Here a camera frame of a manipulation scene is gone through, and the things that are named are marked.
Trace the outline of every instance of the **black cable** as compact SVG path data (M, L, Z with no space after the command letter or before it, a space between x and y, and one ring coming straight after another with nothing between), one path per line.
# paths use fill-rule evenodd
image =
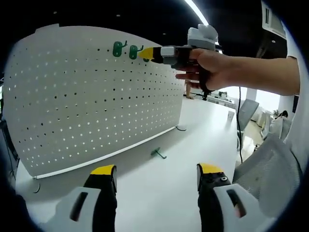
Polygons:
M9 152L9 147L8 147L8 144L6 142L6 138L5 138L5 135L4 135L4 132L2 131L2 134L3 134L3 137L4 137L4 140L5 140L5 145L6 145L6 149L8 150L8 155L9 155L9 158L10 158L10 162L11 162L11 172L13 174L13 177L14 177L14 180L16 180L16 177L15 177L15 174L14 174L14 168L13 168L13 164L12 164L12 158L10 156L10 152Z
M241 155L241 146L242 146L242 137L241 137L241 129L240 129L240 124L239 124L239 109L240 109L240 100L241 100L241 90L239 87L239 102L238 102L238 110L237 110L237 114L236 114L236 121L237 121L237 126L239 129L239 155L240 155L240 160L242 163L242 155Z

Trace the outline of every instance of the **hand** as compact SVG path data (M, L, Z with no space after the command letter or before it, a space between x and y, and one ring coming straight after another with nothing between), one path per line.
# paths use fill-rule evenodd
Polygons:
M211 74L206 83L209 90L221 89L230 86L230 77L232 70L235 69L233 58L205 49L194 49L190 53L190 59L197 60L199 65L210 71ZM180 71L190 72L187 74L177 74L178 79L199 80L199 65L193 65L179 69ZM199 83L189 82L192 88L199 88Z

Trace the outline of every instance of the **ceiling light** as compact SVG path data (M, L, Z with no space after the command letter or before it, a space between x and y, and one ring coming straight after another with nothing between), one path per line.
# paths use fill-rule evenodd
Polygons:
M198 9L198 7L195 5L195 3L192 0L185 0L185 2L191 7L191 9L197 14L199 19L202 21L204 25L208 25L209 23L205 19L204 15L202 12Z

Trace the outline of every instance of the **pegboard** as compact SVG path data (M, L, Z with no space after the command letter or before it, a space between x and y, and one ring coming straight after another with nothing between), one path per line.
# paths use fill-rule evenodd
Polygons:
M96 27L51 25L20 40L4 76L4 117L32 176L77 168L179 122L184 82L137 50L159 46Z

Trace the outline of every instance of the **floor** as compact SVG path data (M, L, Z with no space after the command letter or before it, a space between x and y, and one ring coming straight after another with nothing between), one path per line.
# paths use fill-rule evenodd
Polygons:
M245 161L254 151L255 145L261 145L263 142L260 134L261 127L255 122L250 121L245 129L243 148L241 150L242 160ZM241 164L240 155L238 152L236 167Z

